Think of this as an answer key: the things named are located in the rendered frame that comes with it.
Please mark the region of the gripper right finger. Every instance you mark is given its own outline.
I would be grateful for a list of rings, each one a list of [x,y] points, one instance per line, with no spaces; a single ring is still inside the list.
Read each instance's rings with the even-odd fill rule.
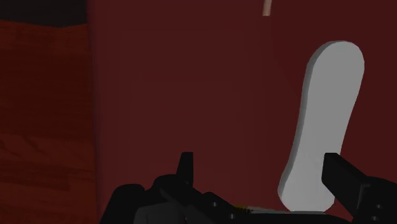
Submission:
[[[367,176],[338,153],[325,153],[321,181],[352,224],[397,224],[397,184]]]

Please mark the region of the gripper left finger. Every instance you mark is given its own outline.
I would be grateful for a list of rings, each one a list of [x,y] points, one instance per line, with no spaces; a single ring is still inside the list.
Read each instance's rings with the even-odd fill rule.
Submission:
[[[117,187],[99,224],[244,224],[245,212],[212,192],[193,187],[193,153],[183,152],[175,174],[157,177],[145,190]]]

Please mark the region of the white flat oblong object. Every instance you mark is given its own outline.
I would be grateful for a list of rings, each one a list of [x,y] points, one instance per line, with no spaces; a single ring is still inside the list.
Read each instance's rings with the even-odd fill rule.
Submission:
[[[330,41],[305,70],[295,137],[277,189],[292,212],[325,212],[335,198],[323,185],[325,153],[340,153],[359,94],[365,60],[349,41]]]

